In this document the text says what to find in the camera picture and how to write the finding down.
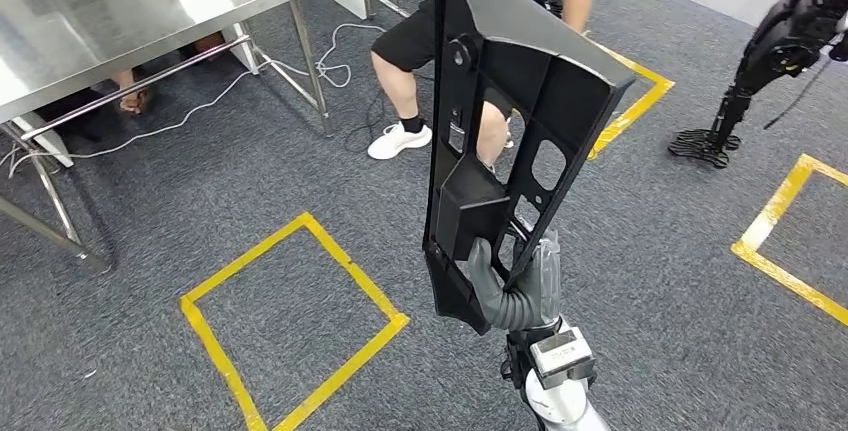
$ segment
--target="sandal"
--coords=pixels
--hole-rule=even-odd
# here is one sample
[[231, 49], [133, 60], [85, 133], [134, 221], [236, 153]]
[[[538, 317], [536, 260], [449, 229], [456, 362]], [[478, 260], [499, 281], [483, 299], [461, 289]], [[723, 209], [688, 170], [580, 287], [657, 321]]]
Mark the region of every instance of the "sandal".
[[121, 101], [118, 103], [118, 108], [124, 113], [138, 116], [147, 110], [150, 106], [150, 100], [150, 89], [144, 88], [135, 93], [135, 97], [133, 97], [132, 94], [129, 94], [121, 98]]

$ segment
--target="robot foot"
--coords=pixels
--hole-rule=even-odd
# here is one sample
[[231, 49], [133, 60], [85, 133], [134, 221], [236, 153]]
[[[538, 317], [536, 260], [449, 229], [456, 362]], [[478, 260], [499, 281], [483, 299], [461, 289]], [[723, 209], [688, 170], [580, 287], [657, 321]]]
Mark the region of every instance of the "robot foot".
[[[668, 145], [668, 150], [675, 156], [694, 158], [706, 161], [716, 168], [726, 168], [730, 157], [723, 150], [715, 149], [712, 143], [713, 132], [709, 129], [693, 129], [683, 131], [675, 136], [674, 141]], [[737, 136], [730, 136], [724, 149], [735, 151], [739, 149], [741, 140]]]

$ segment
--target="black shorts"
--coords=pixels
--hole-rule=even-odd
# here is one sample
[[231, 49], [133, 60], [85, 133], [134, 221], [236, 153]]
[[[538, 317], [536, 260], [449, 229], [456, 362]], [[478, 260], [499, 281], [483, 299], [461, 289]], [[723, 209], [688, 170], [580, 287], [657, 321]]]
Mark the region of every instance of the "black shorts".
[[[408, 18], [383, 33], [371, 46], [377, 56], [402, 71], [411, 73], [436, 57], [435, 1], [426, 0]], [[505, 118], [512, 113], [512, 104], [499, 92], [488, 88], [483, 97], [495, 105]]]

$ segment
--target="black sock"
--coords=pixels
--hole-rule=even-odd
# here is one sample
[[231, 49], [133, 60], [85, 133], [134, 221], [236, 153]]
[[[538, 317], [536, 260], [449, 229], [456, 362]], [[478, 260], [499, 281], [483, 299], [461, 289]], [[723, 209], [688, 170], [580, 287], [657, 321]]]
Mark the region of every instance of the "black sock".
[[407, 133], [415, 133], [418, 134], [424, 129], [424, 119], [421, 116], [416, 116], [414, 118], [409, 119], [401, 119], [401, 123], [403, 123], [403, 130]]

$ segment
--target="knee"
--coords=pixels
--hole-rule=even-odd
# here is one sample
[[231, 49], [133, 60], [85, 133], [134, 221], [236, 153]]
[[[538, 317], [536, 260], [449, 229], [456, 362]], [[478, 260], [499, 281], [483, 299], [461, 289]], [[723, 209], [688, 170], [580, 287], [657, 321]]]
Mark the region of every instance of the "knee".
[[374, 71], [377, 72], [378, 76], [403, 73], [403, 70], [386, 61], [382, 56], [374, 51], [371, 51], [371, 64], [374, 66]]
[[506, 118], [500, 109], [489, 102], [483, 103], [483, 116], [480, 118], [480, 134], [484, 136], [501, 135], [507, 131]]

